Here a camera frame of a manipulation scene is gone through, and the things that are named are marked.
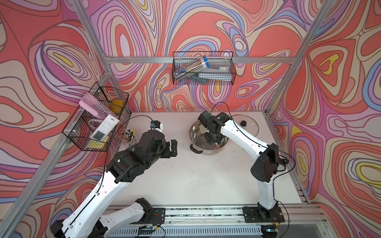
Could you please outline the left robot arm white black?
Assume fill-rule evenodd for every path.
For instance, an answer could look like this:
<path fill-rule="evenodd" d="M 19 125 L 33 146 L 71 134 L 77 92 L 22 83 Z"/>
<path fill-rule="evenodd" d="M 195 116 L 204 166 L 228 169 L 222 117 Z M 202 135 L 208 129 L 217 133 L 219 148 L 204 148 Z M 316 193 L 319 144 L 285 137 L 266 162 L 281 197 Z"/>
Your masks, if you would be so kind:
<path fill-rule="evenodd" d="M 145 198 L 138 198 L 129 207 L 105 215 L 117 195 L 135 178 L 144 174 L 158 159 L 176 157 L 177 141 L 166 141 L 162 132 L 148 130 L 140 141 L 115 154 L 90 195 L 67 218 L 50 226 L 55 238 L 106 238 L 130 224 L 164 222 L 164 208 L 153 208 Z"/>

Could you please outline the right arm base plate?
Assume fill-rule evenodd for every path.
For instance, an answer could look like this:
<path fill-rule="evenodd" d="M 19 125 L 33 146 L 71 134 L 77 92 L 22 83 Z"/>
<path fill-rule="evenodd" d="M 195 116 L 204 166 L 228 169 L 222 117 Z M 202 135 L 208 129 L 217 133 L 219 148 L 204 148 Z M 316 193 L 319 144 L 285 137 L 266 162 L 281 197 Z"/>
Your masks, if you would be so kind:
<path fill-rule="evenodd" d="M 281 209 L 277 206 L 267 210 L 261 206 L 242 208 L 246 223 L 283 223 L 285 218 Z"/>

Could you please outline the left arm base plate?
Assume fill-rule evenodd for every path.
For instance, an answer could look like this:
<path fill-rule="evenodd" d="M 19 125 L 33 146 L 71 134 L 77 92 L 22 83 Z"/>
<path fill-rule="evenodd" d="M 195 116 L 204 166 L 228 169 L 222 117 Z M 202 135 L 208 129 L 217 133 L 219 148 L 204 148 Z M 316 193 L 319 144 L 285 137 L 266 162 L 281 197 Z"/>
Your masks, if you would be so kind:
<path fill-rule="evenodd" d="M 166 209 L 165 208 L 152 208 L 145 211 L 143 217 L 133 224 L 153 224 L 161 225 L 165 222 Z"/>

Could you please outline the glass pot lid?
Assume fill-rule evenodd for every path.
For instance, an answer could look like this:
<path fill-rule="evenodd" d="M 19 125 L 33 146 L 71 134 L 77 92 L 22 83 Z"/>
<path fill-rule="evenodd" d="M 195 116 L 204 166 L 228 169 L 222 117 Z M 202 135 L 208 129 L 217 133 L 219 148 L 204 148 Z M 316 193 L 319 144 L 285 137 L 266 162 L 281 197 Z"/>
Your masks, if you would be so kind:
<path fill-rule="evenodd" d="M 250 133 L 252 136 L 256 137 L 258 135 L 260 131 L 259 125 L 252 117 L 243 114 L 236 114 L 233 115 L 232 118 L 238 126 Z"/>

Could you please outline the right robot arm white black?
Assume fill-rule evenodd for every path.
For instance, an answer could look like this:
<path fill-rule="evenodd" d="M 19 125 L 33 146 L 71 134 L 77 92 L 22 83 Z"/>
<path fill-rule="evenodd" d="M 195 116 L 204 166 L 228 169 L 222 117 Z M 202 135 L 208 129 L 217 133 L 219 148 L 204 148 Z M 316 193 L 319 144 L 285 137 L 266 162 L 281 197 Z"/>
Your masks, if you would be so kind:
<path fill-rule="evenodd" d="M 250 171 L 258 181 L 260 209 L 271 212 L 278 207 L 275 199 L 274 179 L 278 167 L 282 163 L 279 156 L 279 147 L 272 143 L 267 144 L 247 132 L 230 115 L 220 113 L 213 116 L 208 111 L 201 113 L 198 121 L 205 127 L 204 137 L 207 143 L 212 144 L 227 137 L 244 149 L 253 159 L 254 164 Z"/>

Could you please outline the stainless steel pot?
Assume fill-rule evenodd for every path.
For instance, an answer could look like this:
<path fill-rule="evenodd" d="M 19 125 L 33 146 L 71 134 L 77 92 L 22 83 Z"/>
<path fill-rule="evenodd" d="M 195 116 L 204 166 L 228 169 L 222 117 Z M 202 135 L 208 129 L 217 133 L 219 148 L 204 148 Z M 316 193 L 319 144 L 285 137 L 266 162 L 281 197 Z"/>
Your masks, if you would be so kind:
<path fill-rule="evenodd" d="M 214 155 L 219 153 L 229 139 L 224 137 L 220 143 L 208 144 L 204 134 L 207 132 L 206 128 L 200 123 L 195 122 L 189 129 L 189 137 L 191 140 L 190 150 L 195 154 Z"/>

